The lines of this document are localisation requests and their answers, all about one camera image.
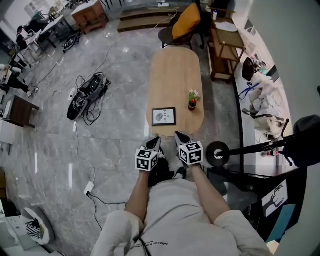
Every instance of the white t-shirt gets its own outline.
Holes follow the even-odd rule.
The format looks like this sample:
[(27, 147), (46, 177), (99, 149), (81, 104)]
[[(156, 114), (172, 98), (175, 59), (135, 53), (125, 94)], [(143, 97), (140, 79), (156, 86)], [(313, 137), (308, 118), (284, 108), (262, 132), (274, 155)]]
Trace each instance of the white t-shirt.
[(164, 181), (150, 189), (144, 224), (126, 211), (107, 217), (91, 256), (271, 256), (243, 214), (231, 210), (211, 224), (194, 182)]

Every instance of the person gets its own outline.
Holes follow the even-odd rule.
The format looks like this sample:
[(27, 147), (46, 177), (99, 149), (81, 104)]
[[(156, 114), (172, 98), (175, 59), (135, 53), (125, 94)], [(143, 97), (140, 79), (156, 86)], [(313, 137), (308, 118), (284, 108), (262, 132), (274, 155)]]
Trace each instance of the person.
[(28, 48), (28, 45), (27, 45), (27, 40), (33, 37), (33, 34), (30, 34), (27, 37), (23, 37), (23, 35), (21, 34), (23, 29), (24, 29), (23, 26), (18, 27), (17, 35), (16, 35), (16, 43), (19, 46), (19, 50), (20, 50), (20, 53), (22, 54), (22, 57), (31, 66), (31, 64), (35, 64), (37, 61), (37, 57), (33, 56), (32, 51)]
[(10, 65), (4, 65), (0, 64), (0, 78), (1, 78), (1, 84), (5, 84), (11, 88), (21, 89), (23, 90), (27, 97), (29, 98), (31, 96), (31, 92), (29, 91), (29, 87), (26, 84), (23, 84), (20, 82), (14, 73), (12, 73), (7, 80), (7, 76), (9, 71), (13, 71), (16, 73), (21, 73), (21, 69), (17, 67), (11, 67)]
[[(91, 256), (272, 255), (241, 211), (230, 209), (200, 165), (189, 166), (194, 182), (178, 178), (186, 176), (184, 168), (171, 179), (173, 172), (167, 168), (167, 160), (158, 157), (151, 172), (139, 171), (125, 209), (108, 215)], [(154, 170), (164, 181), (151, 185)]]

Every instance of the oval wooden table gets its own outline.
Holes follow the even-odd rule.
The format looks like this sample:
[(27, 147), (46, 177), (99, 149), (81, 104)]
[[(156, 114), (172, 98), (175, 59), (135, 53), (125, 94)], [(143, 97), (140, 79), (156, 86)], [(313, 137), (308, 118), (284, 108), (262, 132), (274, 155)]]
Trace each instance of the oval wooden table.
[[(194, 111), (188, 109), (190, 90), (200, 94)], [(175, 108), (176, 125), (152, 126), (152, 109)], [(198, 56), (187, 48), (169, 47), (152, 58), (146, 120), (152, 131), (174, 136), (175, 131), (195, 133), (204, 121), (204, 103)]]

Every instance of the blue cable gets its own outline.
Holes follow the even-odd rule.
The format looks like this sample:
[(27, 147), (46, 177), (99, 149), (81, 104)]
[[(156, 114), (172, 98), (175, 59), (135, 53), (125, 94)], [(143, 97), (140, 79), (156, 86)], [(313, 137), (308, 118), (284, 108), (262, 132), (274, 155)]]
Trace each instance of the blue cable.
[(249, 86), (249, 88), (243, 90), (243, 92), (241, 92), (241, 93), (238, 95), (239, 100), (244, 100), (245, 97), (248, 95), (248, 93), (249, 93), (252, 89), (254, 89), (254, 88), (256, 88), (258, 85), (260, 85), (259, 82), (258, 82), (256, 85), (254, 85), (254, 86), (252, 86), (252, 82), (247, 82), (246, 84)]

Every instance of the orange cushion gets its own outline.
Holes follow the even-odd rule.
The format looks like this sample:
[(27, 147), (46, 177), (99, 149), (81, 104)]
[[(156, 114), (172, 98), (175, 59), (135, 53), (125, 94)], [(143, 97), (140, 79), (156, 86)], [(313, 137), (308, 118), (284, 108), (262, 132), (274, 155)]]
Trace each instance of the orange cushion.
[(192, 31), (201, 21), (200, 12), (196, 3), (191, 4), (181, 14), (179, 20), (172, 29), (173, 39), (180, 38)]

